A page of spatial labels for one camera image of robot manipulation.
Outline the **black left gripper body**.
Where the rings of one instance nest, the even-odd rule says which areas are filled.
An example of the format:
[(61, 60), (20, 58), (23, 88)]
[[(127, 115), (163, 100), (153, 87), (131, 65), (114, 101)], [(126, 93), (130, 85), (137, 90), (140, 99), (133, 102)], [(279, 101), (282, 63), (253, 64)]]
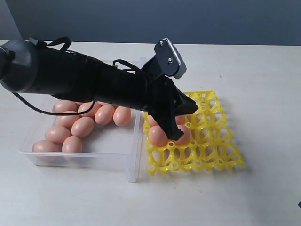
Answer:
[(158, 125), (176, 124), (175, 100), (184, 95), (175, 86), (172, 79), (166, 76), (150, 81), (147, 86), (144, 110), (151, 115)]

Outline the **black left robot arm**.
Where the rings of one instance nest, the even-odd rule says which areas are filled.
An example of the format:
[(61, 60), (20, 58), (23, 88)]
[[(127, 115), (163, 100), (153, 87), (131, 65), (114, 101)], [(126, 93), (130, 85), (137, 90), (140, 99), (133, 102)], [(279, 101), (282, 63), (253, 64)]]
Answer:
[(194, 100), (182, 93), (173, 79), (187, 68), (172, 42), (164, 38), (142, 68), (118, 59), (112, 65), (69, 49), (67, 37), (51, 43), (37, 39), (10, 40), (0, 47), (1, 85), (17, 98), (23, 93), (48, 94), (60, 100), (106, 102), (145, 111), (167, 138), (183, 132), (176, 116), (193, 114)]

